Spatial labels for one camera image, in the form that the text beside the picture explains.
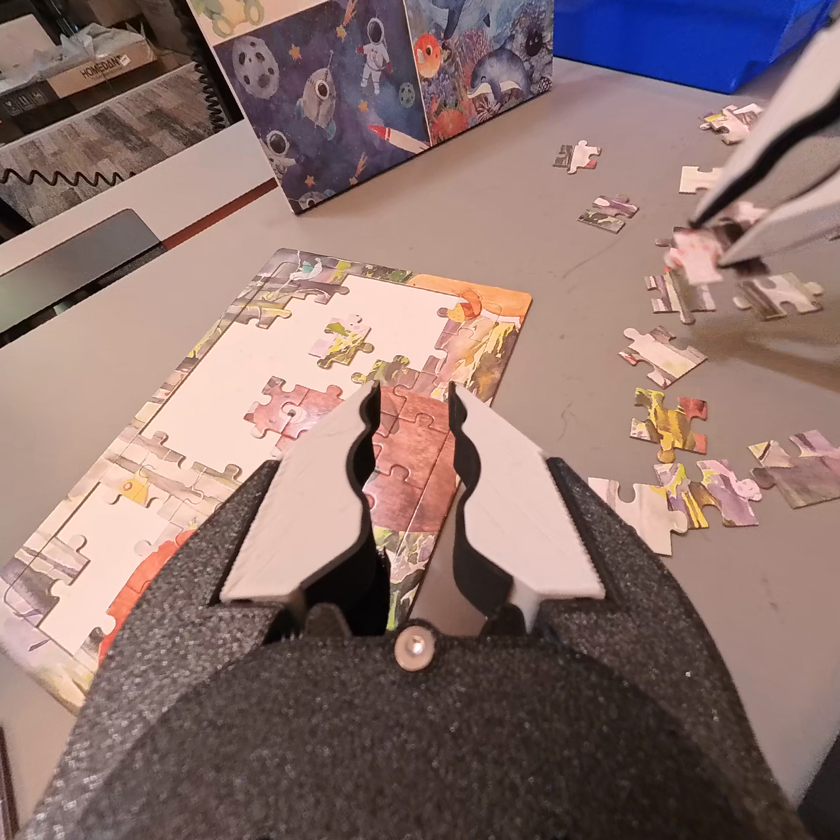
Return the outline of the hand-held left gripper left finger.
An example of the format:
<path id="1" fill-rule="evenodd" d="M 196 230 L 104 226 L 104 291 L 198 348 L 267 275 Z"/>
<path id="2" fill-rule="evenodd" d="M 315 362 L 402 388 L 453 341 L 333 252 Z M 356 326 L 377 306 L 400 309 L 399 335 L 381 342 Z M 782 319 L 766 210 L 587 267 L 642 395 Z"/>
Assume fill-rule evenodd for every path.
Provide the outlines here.
<path id="1" fill-rule="evenodd" d="M 363 492 L 380 420 L 381 389 L 370 382 L 282 456 L 221 602 L 354 606 L 365 597 L 380 567 Z"/>

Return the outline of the pink green puzzle piece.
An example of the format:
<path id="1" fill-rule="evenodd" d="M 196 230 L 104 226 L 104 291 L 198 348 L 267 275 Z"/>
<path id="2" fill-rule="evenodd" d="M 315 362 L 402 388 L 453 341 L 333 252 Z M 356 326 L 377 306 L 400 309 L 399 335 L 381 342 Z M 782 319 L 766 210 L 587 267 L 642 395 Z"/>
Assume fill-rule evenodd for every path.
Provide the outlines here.
<path id="1" fill-rule="evenodd" d="M 317 366 L 329 370 L 334 364 L 350 364 L 358 352 L 372 353 L 374 345 L 367 341 L 371 326 L 358 314 L 350 314 L 330 323 L 324 335 L 310 348 Z"/>

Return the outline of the illustrated puzzle box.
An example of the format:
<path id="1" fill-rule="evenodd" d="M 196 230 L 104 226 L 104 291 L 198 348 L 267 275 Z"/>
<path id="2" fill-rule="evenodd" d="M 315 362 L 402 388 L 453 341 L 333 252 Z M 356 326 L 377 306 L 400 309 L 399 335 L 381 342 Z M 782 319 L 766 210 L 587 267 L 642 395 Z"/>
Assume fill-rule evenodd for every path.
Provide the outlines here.
<path id="1" fill-rule="evenodd" d="M 552 87 L 548 1 L 197 1 L 300 214 Z"/>

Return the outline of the acorn print puzzle piece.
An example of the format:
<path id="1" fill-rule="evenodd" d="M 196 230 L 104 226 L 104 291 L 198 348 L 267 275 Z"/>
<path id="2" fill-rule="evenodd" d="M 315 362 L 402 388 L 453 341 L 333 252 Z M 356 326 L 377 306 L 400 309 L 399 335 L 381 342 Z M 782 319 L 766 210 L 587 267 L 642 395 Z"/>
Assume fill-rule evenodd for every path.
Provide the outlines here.
<path id="1" fill-rule="evenodd" d="M 498 321 L 501 318 L 501 306 L 494 302 L 485 302 L 482 294 L 473 288 L 468 288 L 459 293 L 459 299 L 452 307 L 443 307 L 437 310 L 437 315 L 456 324 L 467 324 L 480 317 L 491 321 Z"/>

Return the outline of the assembled orange lion pieces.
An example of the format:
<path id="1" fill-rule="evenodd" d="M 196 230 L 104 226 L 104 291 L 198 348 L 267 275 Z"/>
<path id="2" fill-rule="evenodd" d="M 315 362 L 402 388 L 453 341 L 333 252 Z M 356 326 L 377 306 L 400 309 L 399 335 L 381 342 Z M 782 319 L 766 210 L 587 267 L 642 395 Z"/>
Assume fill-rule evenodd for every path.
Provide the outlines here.
<path id="1" fill-rule="evenodd" d="M 107 615 L 113 619 L 111 631 L 102 639 L 98 648 L 98 663 L 101 664 L 109 648 L 145 590 L 154 577 L 161 571 L 172 555 L 194 534 L 195 528 L 179 532 L 173 539 L 165 540 L 152 549 L 147 541 L 141 541 L 136 551 L 141 555 L 141 562 L 124 583 L 108 607 Z"/>

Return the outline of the jigsaw puzzle frame board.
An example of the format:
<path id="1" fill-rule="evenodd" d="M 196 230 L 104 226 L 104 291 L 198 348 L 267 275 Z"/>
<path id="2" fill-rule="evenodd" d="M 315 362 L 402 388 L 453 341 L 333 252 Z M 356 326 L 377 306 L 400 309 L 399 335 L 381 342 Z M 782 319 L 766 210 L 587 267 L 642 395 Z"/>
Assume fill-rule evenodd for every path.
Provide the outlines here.
<path id="1" fill-rule="evenodd" d="M 456 324 L 437 315 L 473 288 L 501 317 Z M 496 394 L 532 304 L 526 292 L 282 248 L 228 306 L 128 426 L 2 568 L 2 650 L 74 715 L 111 631 L 107 610 L 152 549 L 197 529 L 265 460 L 279 435 L 254 437 L 244 415 L 268 403 L 272 376 L 342 400 L 354 372 L 401 354 L 420 374 L 409 391 L 446 402 L 456 382 Z M 358 314 L 372 353 L 317 366 L 328 323 Z M 388 628 L 407 619 L 437 532 L 372 524 L 391 562 Z"/>

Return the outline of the pink spotted puzzle piece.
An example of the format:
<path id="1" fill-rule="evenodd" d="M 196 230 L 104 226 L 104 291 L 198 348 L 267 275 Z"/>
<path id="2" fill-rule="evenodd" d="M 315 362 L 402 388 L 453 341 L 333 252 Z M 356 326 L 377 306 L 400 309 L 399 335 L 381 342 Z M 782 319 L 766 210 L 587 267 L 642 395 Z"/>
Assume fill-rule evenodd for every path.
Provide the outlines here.
<path id="1" fill-rule="evenodd" d="M 673 246 L 665 255 L 665 265 L 680 269 L 691 286 L 709 286 L 723 281 L 718 261 L 727 244 L 708 228 L 674 227 Z"/>

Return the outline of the jigsaw pieces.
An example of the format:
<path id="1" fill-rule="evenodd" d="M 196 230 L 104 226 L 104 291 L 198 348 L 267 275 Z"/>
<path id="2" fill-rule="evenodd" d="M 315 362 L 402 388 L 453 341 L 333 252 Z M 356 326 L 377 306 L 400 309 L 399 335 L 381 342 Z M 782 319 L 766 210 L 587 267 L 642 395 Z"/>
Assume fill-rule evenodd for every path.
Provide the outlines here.
<path id="1" fill-rule="evenodd" d="M 738 237 L 766 216 L 767 212 L 749 202 L 732 203 L 729 216 L 721 223 L 704 227 L 725 240 L 727 250 Z M 646 279 L 649 290 L 658 290 L 652 299 L 656 312 L 677 312 L 684 324 L 696 312 L 714 312 L 711 285 L 691 286 L 680 269 L 665 267 L 659 276 Z M 681 396 L 677 406 L 665 404 L 664 389 L 695 370 L 707 360 L 698 350 L 674 345 L 675 336 L 663 327 L 646 333 L 625 331 L 628 348 L 620 356 L 629 364 L 649 364 L 647 378 L 654 389 L 638 387 L 634 404 L 645 410 L 643 418 L 631 422 L 630 436 L 657 447 L 654 470 L 658 485 L 634 485 L 634 499 L 624 502 L 618 484 L 611 479 L 589 478 L 591 489 L 613 509 L 655 553 L 670 555 L 671 534 L 689 529 L 705 529 L 708 522 L 703 508 L 712 506 L 728 528 L 758 525 L 751 502 L 760 501 L 762 489 L 776 488 L 791 508 L 803 508 L 838 498 L 839 450 L 816 431 L 791 436 L 798 447 L 790 455 L 777 441 L 749 447 L 759 466 L 752 477 L 739 479 L 726 459 L 701 459 L 696 467 L 701 481 L 690 481 L 685 467 L 676 462 L 676 450 L 697 455 L 707 452 L 707 438 L 692 428 L 696 419 L 707 419 L 707 403 Z"/>

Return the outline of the blue plastic bin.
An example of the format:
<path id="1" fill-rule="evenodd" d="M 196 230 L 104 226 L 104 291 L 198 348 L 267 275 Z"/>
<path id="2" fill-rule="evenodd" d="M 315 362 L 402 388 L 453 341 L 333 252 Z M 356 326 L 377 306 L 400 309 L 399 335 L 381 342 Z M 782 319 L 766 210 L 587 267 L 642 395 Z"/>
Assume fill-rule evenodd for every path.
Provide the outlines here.
<path id="1" fill-rule="evenodd" d="M 834 1 L 556 1 L 556 56 L 733 93 L 824 26 Z"/>

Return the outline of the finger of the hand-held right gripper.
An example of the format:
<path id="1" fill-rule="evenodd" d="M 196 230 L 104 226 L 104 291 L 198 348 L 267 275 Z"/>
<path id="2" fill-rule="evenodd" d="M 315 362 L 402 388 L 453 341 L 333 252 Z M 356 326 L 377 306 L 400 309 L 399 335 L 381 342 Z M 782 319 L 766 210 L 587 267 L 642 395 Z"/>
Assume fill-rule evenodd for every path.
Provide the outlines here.
<path id="1" fill-rule="evenodd" d="M 768 175 L 801 140 L 838 119 L 839 27 L 826 26 L 778 88 L 690 219 L 698 228 Z"/>
<path id="2" fill-rule="evenodd" d="M 720 267 L 776 255 L 826 236 L 838 236 L 839 192 L 811 191 L 776 207 L 720 258 Z"/>

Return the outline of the flat cardboard box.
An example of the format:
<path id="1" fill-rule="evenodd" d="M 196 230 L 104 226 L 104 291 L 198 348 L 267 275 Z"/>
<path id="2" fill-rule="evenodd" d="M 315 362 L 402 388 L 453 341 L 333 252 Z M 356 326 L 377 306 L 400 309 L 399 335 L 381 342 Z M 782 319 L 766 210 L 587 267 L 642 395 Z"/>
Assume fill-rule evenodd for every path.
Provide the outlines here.
<path id="1" fill-rule="evenodd" d="M 58 98 L 95 87 L 131 70 L 154 63 L 158 56 L 145 39 L 103 46 L 103 52 L 85 58 L 79 65 L 63 70 L 46 79 Z"/>

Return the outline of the brown green puzzle piece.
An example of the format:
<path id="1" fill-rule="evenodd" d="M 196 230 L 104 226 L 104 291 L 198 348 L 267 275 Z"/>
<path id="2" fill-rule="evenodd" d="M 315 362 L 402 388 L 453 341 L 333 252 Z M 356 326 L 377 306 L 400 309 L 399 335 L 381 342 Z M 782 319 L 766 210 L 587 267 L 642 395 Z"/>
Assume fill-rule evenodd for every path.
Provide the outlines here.
<path id="1" fill-rule="evenodd" d="M 377 360 L 373 363 L 369 373 L 354 372 L 351 381 L 357 385 L 364 385 L 367 382 L 379 382 L 382 385 L 396 387 L 403 385 L 406 388 L 413 388 L 417 382 L 420 371 L 411 367 L 410 360 L 404 355 L 398 354 L 392 360 Z"/>

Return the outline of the black flat panel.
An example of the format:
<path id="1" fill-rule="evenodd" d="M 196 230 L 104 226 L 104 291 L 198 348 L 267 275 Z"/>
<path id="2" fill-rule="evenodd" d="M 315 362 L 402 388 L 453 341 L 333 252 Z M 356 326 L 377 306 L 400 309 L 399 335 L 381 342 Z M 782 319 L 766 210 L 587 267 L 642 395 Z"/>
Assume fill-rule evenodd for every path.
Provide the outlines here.
<path id="1" fill-rule="evenodd" d="M 2 343 L 33 329 L 39 319 L 131 271 L 143 258 L 164 252 L 140 216 L 124 209 L 68 240 L 5 271 L 1 277 Z"/>

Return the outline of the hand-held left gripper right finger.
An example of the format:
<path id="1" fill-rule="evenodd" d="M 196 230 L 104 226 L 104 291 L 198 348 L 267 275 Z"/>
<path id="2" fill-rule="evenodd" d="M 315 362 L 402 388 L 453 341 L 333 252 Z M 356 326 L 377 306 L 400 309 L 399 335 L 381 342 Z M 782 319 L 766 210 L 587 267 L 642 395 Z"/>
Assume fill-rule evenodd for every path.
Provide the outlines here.
<path id="1" fill-rule="evenodd" d="M 605 587 L 541 448 L 463 385 L 449 384 L 455 513 L 453 573 L 485 618 L 518 609 L 531 631 L 543 602 L 602 599 Z"/>

